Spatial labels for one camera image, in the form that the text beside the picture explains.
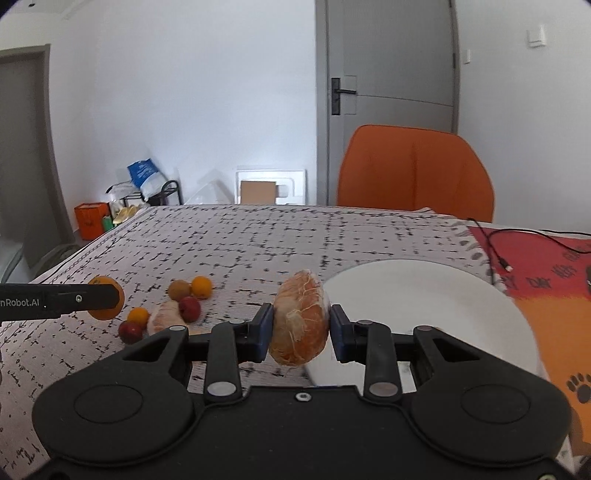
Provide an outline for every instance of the gray door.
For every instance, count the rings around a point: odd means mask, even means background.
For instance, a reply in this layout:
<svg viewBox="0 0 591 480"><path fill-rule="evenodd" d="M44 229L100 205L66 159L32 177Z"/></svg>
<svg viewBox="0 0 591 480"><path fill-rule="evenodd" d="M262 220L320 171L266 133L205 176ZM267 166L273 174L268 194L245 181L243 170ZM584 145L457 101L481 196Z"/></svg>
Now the gray door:
<svg viewBox="0 0 591 480"><path fill-rule="evenodd" d="M450 0L327 0L328 84L340 79L340 115L329 91L329 203L340 165L362 125L451 132L454 35Z"/></svg>
<svg viewBox="0 0 591 480"><path fill-rule="evenodd" d="M0 52L0 236L23 244L31 268L71 240L50 152L46 60Z"/></svg>

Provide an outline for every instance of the chair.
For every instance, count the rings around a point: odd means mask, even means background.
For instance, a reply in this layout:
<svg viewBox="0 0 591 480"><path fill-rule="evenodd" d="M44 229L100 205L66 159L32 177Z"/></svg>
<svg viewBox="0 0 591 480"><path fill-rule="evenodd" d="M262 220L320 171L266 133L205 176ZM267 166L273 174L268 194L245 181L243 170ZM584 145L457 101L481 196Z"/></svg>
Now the chair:
<svg viewBox="0 0 591 480"><path fill-rule="evenodd" d="M351 138L340 169L337 204L389 210L431 207L492 221L495 194L470 145L457 135L365 125Z"/></svg>

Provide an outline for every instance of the plate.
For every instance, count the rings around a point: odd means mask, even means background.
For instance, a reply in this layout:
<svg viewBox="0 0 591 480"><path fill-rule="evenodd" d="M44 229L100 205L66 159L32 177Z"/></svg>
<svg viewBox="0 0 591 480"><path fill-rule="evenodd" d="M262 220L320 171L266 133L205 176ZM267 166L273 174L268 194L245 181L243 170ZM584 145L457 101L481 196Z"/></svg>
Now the plate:
<svg viewBox="0 0 591 480"><path fill-rule="evenodd" d="M419 260L388 260L346 270L324 284L331 304L352 322L374 320L393 333L431 325L533 374L543 376L527 320L492 285L457 268ZM357 385L365 367L337 362L330 337L306 366L317 386ZM402 390L415 391L408 364L400 362Z"/></svg>

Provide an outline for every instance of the black door handle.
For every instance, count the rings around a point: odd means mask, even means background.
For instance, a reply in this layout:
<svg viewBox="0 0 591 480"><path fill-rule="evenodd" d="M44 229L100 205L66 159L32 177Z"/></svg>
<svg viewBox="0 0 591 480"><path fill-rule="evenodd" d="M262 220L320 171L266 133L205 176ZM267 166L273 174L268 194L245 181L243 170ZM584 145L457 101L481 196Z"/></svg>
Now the black door handle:
<svg viewBox="0 0 591 480"><path fill-rule="evenodd" d="M341 95L357 95L357 90L346 90L340 87L340 78L331 79L331 105L332 115L340 115L340 96Z"/></svg>

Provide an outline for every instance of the paw print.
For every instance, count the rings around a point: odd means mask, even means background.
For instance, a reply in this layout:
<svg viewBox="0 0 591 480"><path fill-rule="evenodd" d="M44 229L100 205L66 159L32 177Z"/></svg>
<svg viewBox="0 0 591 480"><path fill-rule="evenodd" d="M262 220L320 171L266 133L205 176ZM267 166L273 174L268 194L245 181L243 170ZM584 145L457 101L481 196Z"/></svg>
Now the paw print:
<svg viewBox="0 0 591 480"><path fill-rule="evenodd" d="M566 386L571 392L577 394L577 398L581 403L587 403L591 400L591 375L584 377L583 374L573 375L570 380L566 382Z"/></svg>

